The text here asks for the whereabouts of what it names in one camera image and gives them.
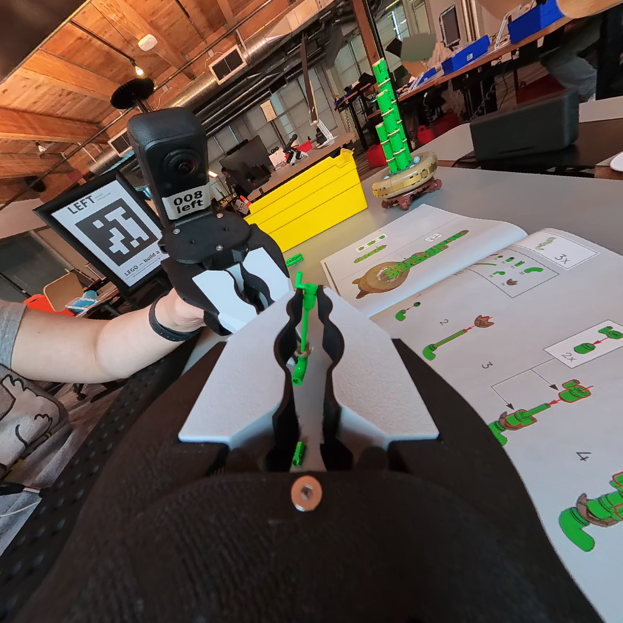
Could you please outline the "blue storage box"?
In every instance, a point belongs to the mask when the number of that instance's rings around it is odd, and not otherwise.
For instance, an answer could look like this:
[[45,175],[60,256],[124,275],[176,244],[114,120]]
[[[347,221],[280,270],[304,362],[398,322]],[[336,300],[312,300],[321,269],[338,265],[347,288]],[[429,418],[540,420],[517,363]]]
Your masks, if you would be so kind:
[[479,57],[485,55],[488,51],[490,43],[490,38],[486,34],[476,41],[468,44],[461,50],[456,51],[456,53],[454,53],[451,57],[442,62],[444,74],[448,76],[449,74],[460,70]]
[[556,1],[537,1],[534,8],[508,24],[510,43],[518,43],[563,17]]

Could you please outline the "white air vent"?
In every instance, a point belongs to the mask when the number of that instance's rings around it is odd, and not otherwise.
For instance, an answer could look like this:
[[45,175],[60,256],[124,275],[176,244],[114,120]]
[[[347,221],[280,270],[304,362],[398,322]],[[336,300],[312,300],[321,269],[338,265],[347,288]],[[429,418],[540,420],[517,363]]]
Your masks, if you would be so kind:
[[209,70],[217,84],[223,84],[231,76],[237,74],[247,66],[243,51],[238,45],[233,46],[224,53],[219,59],[209,64]]

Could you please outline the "lego instruction booklet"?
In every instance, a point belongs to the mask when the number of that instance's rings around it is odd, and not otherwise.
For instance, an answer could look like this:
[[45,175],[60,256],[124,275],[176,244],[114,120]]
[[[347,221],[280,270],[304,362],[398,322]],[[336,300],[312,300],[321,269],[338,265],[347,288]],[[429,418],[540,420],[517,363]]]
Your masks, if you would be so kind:
[[439,408],[396,454],[473,511],[458,618],[621,622],[622,257],[424,205],[322,265]]

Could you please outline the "grey work table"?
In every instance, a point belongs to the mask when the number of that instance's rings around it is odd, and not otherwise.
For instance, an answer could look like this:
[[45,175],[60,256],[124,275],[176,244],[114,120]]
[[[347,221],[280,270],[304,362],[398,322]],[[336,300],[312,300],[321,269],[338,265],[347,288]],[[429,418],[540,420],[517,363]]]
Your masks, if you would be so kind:
[[303,157],[301,160],[298,160],[296,164],[286,164],[279,170],[271,173],[269,181],[263,184],[260,189],[256,189],[250,193],[247,198],[250,201],[255,201],[264,194],[267,194],[273,189],[286,183],[289,179],[298,176],[309,167],[315,166],[320,161],[326,158],[335,158],[339,155],[342,148],[351,150],[352,148],[349,147],[349,145],[351,145],[355,139],[356,134],[354,132],[350,132],[337,136],[331,144],[324,144],[320,147],[313,148],[308,153],[307,157]]

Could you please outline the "yellow stacked storage bins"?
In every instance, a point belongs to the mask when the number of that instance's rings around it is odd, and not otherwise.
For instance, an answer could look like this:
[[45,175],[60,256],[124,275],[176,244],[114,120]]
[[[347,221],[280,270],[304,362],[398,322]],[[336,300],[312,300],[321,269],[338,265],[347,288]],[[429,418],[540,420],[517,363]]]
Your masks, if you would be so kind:
[[256,200],[245,220],[286,252],[367,207],[353,152],[342,149]]

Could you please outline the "black round ceiling fixture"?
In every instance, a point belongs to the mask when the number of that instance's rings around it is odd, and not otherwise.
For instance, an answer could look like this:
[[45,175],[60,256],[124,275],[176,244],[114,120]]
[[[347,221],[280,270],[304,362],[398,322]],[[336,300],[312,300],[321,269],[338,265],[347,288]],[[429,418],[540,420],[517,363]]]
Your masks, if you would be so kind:
[[112,94],[110,104],[118,110],[129,110],[138,107],[143,113],[152,109],[148,98],[154,93],[154,82],[148,78],[136,78],[120,85]]

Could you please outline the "person's left hand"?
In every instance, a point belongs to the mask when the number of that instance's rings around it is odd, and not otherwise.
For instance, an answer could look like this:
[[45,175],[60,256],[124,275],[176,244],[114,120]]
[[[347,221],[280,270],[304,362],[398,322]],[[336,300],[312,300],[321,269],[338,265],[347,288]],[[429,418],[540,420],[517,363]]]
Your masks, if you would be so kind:
[[175,290],[160,298],[154,313],[160,325],[172,331],[189,333],[206,326],[204,310],[185,302]]

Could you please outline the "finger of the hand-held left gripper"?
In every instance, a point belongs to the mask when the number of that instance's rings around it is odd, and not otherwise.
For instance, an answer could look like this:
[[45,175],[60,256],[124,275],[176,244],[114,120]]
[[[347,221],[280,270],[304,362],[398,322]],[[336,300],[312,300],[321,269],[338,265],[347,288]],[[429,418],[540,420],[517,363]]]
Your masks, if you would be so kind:
[[260,293],[267,305],[281,299],[290,292],[290,277],[287,269],[280,268],[276,261],[263,248],[249,251],[240,265],[243,283],[254,293]]
[[257,306],[244,295],[242,267],[225,270],[204,270],[192,277],[192,281],[216,309],[219,324],[235,333],[259,314]]

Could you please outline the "large dark screen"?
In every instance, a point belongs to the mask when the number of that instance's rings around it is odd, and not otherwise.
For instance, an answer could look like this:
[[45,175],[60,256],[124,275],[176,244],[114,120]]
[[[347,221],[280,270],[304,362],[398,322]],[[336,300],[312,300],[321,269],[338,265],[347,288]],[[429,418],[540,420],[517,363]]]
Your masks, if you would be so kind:
[[271,175],[269,153],[260,136],[240,143],[235,150],[228,152],[220,165],[233,182],[247,192],[267,183]]

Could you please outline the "grey monitor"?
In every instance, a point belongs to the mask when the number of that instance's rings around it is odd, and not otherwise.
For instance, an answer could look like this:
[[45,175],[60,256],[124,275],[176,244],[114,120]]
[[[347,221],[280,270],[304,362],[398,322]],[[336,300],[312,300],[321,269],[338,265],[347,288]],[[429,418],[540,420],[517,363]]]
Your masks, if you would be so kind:
[[440,13],[439,23],[445,47],[450,50],[456,49],[460,43],[461,34],[455,4]]

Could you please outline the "plywood chair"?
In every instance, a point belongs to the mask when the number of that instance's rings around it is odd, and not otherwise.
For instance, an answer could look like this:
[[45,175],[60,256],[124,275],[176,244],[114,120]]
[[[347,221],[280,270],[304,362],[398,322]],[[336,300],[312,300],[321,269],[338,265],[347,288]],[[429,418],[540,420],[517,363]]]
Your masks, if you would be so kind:
[[83,293],[84,288],[74,272],[68,272],[43,288],[43,294],[55,313],[65,311],[67,303],[82,297]]

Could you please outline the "black wristband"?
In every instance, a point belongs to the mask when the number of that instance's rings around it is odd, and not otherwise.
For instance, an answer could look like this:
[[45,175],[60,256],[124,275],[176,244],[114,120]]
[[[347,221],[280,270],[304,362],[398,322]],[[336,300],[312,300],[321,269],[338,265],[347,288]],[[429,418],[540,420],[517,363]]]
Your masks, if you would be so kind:
[[194,338],[201,331],[201,328],[195,331],[190,331],[190,332],[175,331],[173,329],[163,326],[157,320],[156,315],[155,315],[155,308],[156,308],[157,303],[165,296],[166,296],[165,293],[160,295],[154,302],[152,302],[151,306],[149,307],[148,318],[149,318],[149,323],[150,323],[150,327],[152,328],[152,330],[158,336],[168,341],[172,341],[172,342],[183,342],[191,338]]

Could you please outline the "lego bamboo pot model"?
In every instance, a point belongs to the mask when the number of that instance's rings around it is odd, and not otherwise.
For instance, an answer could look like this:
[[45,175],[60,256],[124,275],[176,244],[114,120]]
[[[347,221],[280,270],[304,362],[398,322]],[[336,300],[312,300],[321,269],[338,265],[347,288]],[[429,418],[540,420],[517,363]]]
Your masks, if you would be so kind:
[[372,190],[382,200],[382,208],[399,207],[407,211],[415,198],[441,188],[441,181],[434,176],[438,161],[433,152],[411,155],[385,58],[378,59],[372,68],[381,113],[376,131],[389,169],[382,180],[373,184]]

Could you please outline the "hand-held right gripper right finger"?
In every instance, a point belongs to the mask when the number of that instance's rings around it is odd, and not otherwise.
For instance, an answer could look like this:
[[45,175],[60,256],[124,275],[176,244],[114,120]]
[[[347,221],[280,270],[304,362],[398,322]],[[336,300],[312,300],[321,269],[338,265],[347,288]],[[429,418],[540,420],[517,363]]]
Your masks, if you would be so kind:
[[322,347],[330,358],[320,452],[327,470],[349,470],[368,448],[435,440],[439,431],[391,337],[320,286]]

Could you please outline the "thin green lego stem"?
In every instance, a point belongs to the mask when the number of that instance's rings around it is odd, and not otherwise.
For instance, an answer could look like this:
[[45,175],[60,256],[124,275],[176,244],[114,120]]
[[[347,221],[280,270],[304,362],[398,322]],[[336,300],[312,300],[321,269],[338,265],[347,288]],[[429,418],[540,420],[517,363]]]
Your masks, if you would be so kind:
[[308,320],[309,313],[314,309],[318,292],[318,285],[304,284],[302,271],[298,271],[295,279],[295,288],[303,292],[303,307],[301,317],[301,342],[300,348],[296,351],[297,363],[292,373],[293,385],[300,386],[305,378],[308,366],[308,358],[312,348],[308,343]]

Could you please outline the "person's grey printed shirt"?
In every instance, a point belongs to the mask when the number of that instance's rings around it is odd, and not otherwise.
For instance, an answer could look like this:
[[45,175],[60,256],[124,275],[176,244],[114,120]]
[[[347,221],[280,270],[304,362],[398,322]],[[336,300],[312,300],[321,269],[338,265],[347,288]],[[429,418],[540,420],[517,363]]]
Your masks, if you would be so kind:
[[1,301],[1,476],[35,454],[54,455],[70,437],[65,407],[11,369],[14,342],[25,306]]

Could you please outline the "person's left forearm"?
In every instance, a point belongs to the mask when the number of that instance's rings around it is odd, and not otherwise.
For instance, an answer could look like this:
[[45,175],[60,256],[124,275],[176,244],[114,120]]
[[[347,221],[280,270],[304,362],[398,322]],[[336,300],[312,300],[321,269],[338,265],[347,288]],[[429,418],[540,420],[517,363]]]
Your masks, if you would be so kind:
[[35,381],[107,382],[130,377],[180,344],[152,330],[147,308],[109,321],[27,308],[9,367]]

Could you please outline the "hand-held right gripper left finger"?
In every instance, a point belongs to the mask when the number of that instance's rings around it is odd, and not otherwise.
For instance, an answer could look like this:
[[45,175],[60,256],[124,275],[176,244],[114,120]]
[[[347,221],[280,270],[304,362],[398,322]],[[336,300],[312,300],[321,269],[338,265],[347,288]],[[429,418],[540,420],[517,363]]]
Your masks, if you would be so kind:
[[297,350],[303,293],[288,292],[229,337],[183,424],[181,442],[243,448],[289,470],[300,437],[287,362]]

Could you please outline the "black framed marker sign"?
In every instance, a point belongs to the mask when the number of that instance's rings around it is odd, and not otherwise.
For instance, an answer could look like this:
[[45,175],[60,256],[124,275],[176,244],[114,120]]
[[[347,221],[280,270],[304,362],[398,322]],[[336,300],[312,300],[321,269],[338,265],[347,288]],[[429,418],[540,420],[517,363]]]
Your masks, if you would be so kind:
[[124,297],[161,276],[162,226],[142,194],[118,171],[67,191],[37,214]]

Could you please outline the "black rectangular box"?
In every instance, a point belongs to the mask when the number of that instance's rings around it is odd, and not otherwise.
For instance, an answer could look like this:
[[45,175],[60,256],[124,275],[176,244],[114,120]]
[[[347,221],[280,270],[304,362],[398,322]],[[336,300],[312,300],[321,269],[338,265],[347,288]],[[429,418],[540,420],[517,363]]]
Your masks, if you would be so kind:
[[578,92],[566,89],[479,116],[470,122],[474,157],[501,160],[565,149],[578,139],[579,115]]

